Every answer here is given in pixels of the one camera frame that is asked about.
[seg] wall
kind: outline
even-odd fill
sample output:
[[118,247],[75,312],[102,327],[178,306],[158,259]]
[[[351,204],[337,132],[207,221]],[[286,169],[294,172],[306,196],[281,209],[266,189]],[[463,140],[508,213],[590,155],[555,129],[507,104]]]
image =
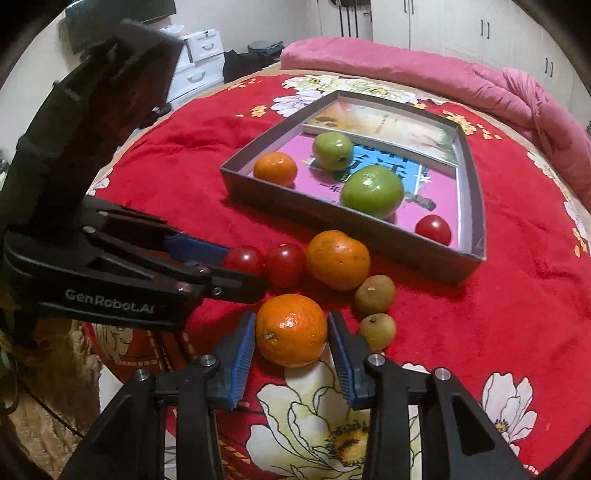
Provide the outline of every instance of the wall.
[[59,40],[57,17],[33,40],[0,90],[0,148],[14,155],[25,132],[51,90],[78,65],[78,56]]
[[246,52],[254,40],[283,40],[289,45],[309,36],[304,0],[175,0],[172,23],[185,33],[215,28],[225,50]]
[[[215,28],[226,50],[246,51],[254,40],[283,40],[290,44],[308,36],[308,10],[296,0],[176,0],[177,14],[161,22],[185,25],[185,33]],[[59,21],[45,28],[29,45],[0,90],[0,148],[12,158],[55,80],[78,65],[59,39]]]

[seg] red tomato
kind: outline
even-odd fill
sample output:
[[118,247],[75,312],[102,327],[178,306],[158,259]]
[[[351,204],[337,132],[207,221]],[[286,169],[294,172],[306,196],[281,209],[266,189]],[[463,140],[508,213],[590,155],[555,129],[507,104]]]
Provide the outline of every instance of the red tomato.
[[443,245],[452,243],[452,231],[447,222],[439,215],[427,215],[421,218],[414,228],[414,232]]
[[236,247],[223,259],[222,267],[260,276],[265,268],[263,260],[262,253],[254,247]]
[[279,288],[295,287],[304,276],[305,270],[306,255],[297,245],[281,244],[267,253],[267,277]]

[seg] white flower print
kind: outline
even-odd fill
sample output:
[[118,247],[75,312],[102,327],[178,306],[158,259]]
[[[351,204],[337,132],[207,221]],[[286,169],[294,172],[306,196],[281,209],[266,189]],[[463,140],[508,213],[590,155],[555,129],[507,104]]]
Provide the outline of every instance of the white flower print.
[[105,174],[99,178],[96,182],[94,182],[90,188],[88,189],[88,192],[86,192],[87,195],[91,195],[94,196],[96,195],[96,191],[98,189],[105,189],[109,186],[110,180],[109,180],[109,175],[111,175],[113,173],[113,167],[111,167],[109,170],[107,170],[105,172]]
[[[256,395],[267,426],[254,425],[246,449],[260,469],[282,480],[359,480],[369,432],[369,411],[353,411],[340,393],[327,347],[321,360],[286,368],[287,386],[265,385]],[[420,445],[418,411],[410,419],[411,448]],[[419,480],[420,452],[411,451]]]
[[271,109],[278,111],[280,115],[286,117],[294,114],[300,108],[309,105],[314,100],[318,100],[323,95],[336,90],[363,93],[365,95],[387,98],[399,103],[416,104],[419,100],[431,100],[437,105],[445,103],[444,100],[407,92],[406,90],[394,88],[383,83],[356,78],[343,79],[334,75],[293,77],[283,82],[283,88],[293,88],[298,92],[297,95],[280,97],[273,100],[276,105],[273,105]]
[[419,183],[431,183],[432,180],[431,180],[430,176],[421,173],[418,177],[418,182]]
[[271,105],[271,110],[275,110],[279,115],[288,117],[306,105],[322,98],[327,93],[322,93],[318,90],[307,90],[305,92],[298,92],[296,95],[274,98],[274,104]]
[[407,92],[390,87],[383,83],[372,82],[370,80],[362,79],[346,79],[338,86],[338,90],[345,92],[363,93],[365,95],[372,95],[381,98],[387,98],[399,103],[417,103],[418,97],[416,93]]
[[125,355],[134,337],[131,328],[113,327],[109,325],[93,324],[96,341],[103,353],[115,362],[121,364],[121,355]]
[[447,103],[446,100],[443,100],[443,99],[440,99],[440,98],[431,97],[429,95],[419,95],[417,97],[417,99],[419,99],[419,100],[431,100],[433,103],[435,103],[435,105],[443,105],[444,103]]
[[534,165],[538,167],[544,175],[551,179],[556,186],[560,189],[564,195],[564,209],[569,217],[574,221],[579,235],[582,239],[590,243],[590,229],[585,226],[591,225],[591,216],[585,207],[581,204],[580,200],[571,192],[569,186],[564,183],[558,174],[554,171],[550,163],[542,156],[528,150],[527,156],[534,162]]
[[577,226],[577,230],[579,231],[579,235],[581,236],[581,238],[587,240],[587,243],[589,243],[589,233],[583,223],[583,220],[579,216],[577,207],[575,207],[573,201],[571,200],[570,202],[565,202],[564,209],[566,210],[566,213],[569,214],[569,217],[571,217],[574,220],[574,223]]
[[319,90],[321,92],[334,92],[344,80],[334,75],[305,75],[293,77],[283,82],[283,88],[294,88],[299,92],[307,90]]
[[533,398],[529,379],[515,386],[512,374],[492,374],[482,391],[482,408],[516,455],[519,446],[514,442],[531,433],[538,417],[535,411],[527,410]]

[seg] drawer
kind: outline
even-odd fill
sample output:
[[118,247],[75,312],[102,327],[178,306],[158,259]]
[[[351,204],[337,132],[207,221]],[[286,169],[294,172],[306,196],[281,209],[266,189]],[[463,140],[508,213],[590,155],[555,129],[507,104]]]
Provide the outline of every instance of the drawer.
[[167,102],[191,92],[204,89],[212,83],[223,81],[224,55],[192,63],[178,70],[170,83]]
[[216,30],[206,30],[187,39],[193,61],[208,59],[223,53],[222,39]]

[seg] orange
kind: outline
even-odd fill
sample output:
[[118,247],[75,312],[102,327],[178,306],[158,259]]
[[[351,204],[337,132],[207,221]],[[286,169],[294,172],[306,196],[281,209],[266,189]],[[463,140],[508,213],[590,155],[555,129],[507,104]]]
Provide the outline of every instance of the orange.
[[310,274],[338,291],[359,287],[369,274],[367,247],[338,230],[316,235],[306,251]]
[[252,174],[257,179],[289,187],[296,179],[297,165],[289,155],[272,152],[261,156],[256,161]]
[[295,293],[265,302],[256,315],[255,333],[262,355],[282,367],[303,367],[317,361],[328,335],[320,306]]

